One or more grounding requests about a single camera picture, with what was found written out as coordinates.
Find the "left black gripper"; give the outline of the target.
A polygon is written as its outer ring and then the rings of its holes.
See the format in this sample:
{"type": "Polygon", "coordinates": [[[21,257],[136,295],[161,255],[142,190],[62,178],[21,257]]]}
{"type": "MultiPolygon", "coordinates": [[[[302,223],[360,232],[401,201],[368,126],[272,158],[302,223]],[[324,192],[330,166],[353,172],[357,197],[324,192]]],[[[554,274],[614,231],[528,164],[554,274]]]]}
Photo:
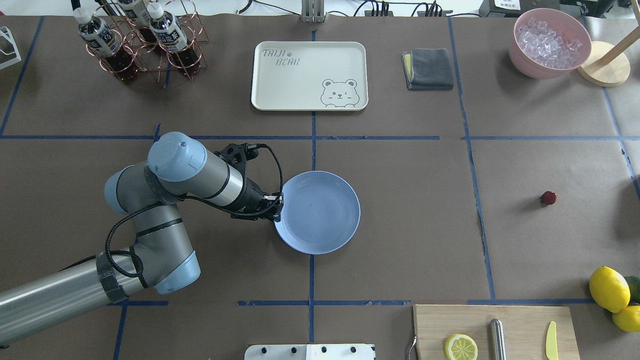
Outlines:
{"type": "Polygon", "coordinates": [[[224,210],[233,219],[251,220],[265,219],[273,223],[281,221],[281,210],[284,206],[282,167],[274,150],[264,143],[230,144],[223,150],[215,152],[217,157],[226,162],[229,168],[228,180],[224,189],[217,193],[215,205],[224,210]],[[268,150],[272,155],[279,175],[279,190],[266,193],[247,176],[247,162],[259,155],[259,150],[268,150]]]}

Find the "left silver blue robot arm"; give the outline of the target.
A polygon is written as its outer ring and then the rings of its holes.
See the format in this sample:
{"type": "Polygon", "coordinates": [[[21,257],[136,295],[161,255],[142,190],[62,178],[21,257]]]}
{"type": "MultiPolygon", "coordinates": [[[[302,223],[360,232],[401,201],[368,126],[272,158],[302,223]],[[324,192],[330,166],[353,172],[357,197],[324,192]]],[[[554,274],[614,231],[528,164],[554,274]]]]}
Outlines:
{"type": "Polygon", "coordinates": [[[230,144],[211,152],[173,131],[151,146],[145,162],[112,175],[107,203],[124,215],[107,233],[103,250],[50,276],[1,294],[1,346],[153,287],[169,294],[201,275],[178,203],[187,199],[233,219],[278,223],[283,183],[266,193],[247,176],[247,162],[264,143],[230,144]]]}

